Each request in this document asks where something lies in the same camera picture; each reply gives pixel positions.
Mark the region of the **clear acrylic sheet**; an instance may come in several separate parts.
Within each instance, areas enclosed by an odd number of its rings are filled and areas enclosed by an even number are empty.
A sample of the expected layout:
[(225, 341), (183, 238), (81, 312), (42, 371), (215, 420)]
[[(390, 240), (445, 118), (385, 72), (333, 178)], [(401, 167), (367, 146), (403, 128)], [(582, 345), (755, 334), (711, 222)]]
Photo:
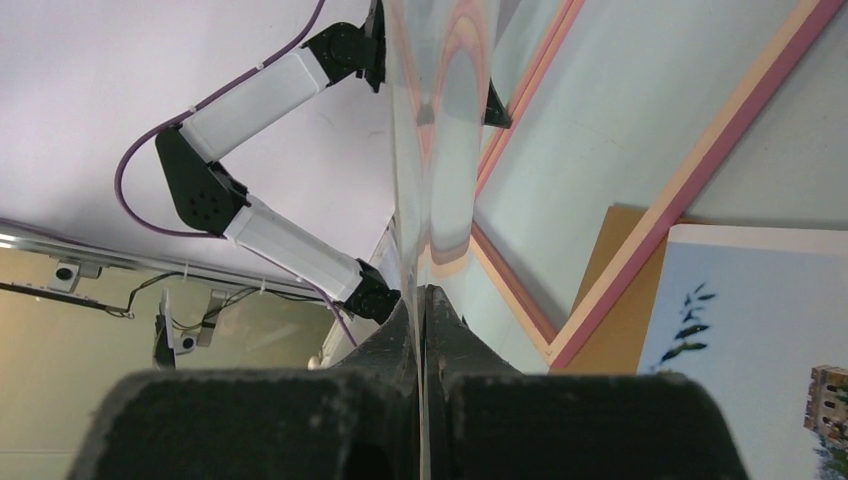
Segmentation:
[(497, 1), (387, 1), (395, 226), (417, 370), (425, 291), (461, 294), (484, 136)]

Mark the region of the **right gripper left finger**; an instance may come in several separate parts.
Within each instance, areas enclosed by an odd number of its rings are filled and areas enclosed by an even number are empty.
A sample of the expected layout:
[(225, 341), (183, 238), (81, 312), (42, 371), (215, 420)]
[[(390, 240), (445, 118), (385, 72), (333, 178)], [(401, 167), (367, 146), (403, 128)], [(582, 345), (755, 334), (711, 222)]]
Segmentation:
[(139, 371), (104, 397), (71, 479), (416, 479), (408, 309), (317, 370)]

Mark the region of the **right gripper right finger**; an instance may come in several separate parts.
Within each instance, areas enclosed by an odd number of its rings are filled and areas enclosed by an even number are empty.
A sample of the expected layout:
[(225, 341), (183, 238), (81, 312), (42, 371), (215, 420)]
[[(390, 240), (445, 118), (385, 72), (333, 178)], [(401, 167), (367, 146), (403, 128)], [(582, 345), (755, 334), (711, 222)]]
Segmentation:
[(680, 374), (527, 375), (423, 290), (434, 479), (743, 479), (716, 402)]

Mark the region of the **pink wooden photo frame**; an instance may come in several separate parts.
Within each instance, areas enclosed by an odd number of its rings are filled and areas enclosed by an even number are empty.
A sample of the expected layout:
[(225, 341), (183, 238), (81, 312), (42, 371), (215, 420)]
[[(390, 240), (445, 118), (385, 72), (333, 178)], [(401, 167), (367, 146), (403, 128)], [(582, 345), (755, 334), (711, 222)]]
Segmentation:
[(669, 229), (707, 186), (741, 138), (837, 15), (843, 1), (799, 1), (652, 205), (555, 332), (487, 237), (471, 228), (471, 250), (546, 364), (567, 366), (632, 283)]

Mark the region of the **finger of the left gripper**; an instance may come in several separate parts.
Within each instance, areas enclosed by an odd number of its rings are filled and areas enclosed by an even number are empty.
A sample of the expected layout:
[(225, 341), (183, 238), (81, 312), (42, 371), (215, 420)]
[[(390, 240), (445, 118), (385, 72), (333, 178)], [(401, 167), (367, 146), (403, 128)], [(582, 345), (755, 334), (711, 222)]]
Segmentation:
[(492, 80), (489, 81), (483, 121), (485, 126), (499, 129), (509, 129), (512, 126), (512, 118), (501, 101)]

